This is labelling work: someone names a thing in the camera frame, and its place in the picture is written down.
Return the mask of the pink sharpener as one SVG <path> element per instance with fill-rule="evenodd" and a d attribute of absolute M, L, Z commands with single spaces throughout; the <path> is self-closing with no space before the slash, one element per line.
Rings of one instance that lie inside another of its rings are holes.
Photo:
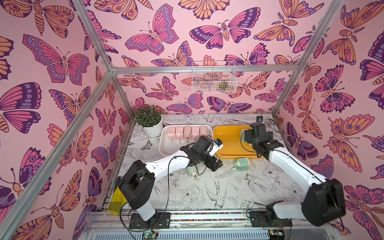
<path fill-rule="evenodd" d="M 167 136 L 168 140 L 172 142 L 176 137 L 176 128 L 175 127 L 168 127 L 167 128 Z"/>
<path fill-rule="evenodd" d="M 192 138 L 192 127 L 184 126 L 184 140 L 189 143 Z"/>
<path fill-rule="evenodd" d="M 208 127 L 207 126 L 200 126 L 200 136 L 208 136 Z"/>
<path fill-rule="evenodd" d="M 176 127 L 176 140 L 179 143 L 181 140 L 184 139 L 184 127 Z"/>
<path fill-rule="evenodd" d="M 200 137 L 200 127 L 192 127 L 192 140 L 195 142 Z"/>

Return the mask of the green sharpener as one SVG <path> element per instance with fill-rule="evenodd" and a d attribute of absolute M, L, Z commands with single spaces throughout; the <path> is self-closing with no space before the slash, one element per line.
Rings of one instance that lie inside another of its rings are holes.
<path fill-rule="evenodd" d="M 233 167 L 234 171 L 246 171 L 250 167 L 250 160 L 248 158 L 239 158 Z"/>
<path fill-rule="evenodd" d="M 197 180 L 198 177 L 199 177 L 199 171 L 198 171 L 198 168 L 196 166 L 193 166 L 193 167 L 187 167 L 186 168 L 186 171 L 188 173 L 188 176 L 194 180 Z"/>
<path fill-rule="evenodd" d="M 242 129 L 241 132 L 240 132 L 240 140 L 242 143 L 245 142 L 245 132 L 246 132 L 247 129 Z"/>

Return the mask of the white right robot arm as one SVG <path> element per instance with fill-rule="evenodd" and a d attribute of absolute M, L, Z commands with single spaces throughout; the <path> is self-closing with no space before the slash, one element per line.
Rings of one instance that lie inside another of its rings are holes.
<path fill-rule="evenodd" d="M 252 146 L 258 157 L 274 163 L 287 173 L 304 191 L 305 197 L 296 202 L 275 202 L 267 212 L 278 219 L 304 220 L 320 227 L 346 215 L 343 185 L 337 179 L 327 179 L 292 155 L 283 144 L 274 140 L 264 123 L 256 122 L 240 133 L 240 143 Z"/>

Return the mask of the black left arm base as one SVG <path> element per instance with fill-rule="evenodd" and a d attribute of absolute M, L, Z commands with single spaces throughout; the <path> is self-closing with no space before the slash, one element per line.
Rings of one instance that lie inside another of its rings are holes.
<path fill-rule="evenodd" d="M 156 212 L 149 220 L 144 221 L 138 213 L 132 214 L 129 228 L 133 230 L 168 229 L 171 213 Z"/>

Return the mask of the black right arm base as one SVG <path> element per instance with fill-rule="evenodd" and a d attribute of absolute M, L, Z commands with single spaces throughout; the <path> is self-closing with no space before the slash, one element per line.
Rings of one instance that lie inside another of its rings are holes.
<path fill-rule="evenodd" d="M 279 202 L 274 202 L 272 204 L 266 205 L 264 210 L 251 210 L 246 211 L 246 216 L 250 219 L 253 228 L 282 228 L 282 227 L 292 227 L 292 221 L 289 219 L 280 219 L 277 217 L 273 210 L 273 206 Z"/>

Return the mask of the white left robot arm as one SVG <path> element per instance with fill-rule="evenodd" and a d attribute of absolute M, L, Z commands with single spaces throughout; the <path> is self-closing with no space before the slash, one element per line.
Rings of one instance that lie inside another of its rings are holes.
<path fill-rule="evenodd" d="M 215 172 L 223 166 L 222 161 L 215 157 L 216 152 L 223 146 L 220 139 L 211 140 L 202 136 L 196 143 L 183 146 L 161 160 L 150 163 L 137 160 L 121 178 L 118 189 L 126 198 L 131 209 L 136 211 L 142 220 L 148 222 L 157 213 L 150 203 L 156 181 L 180 169 L 195 167 L 199 163 L 203 163 L 207 169 Z"/>

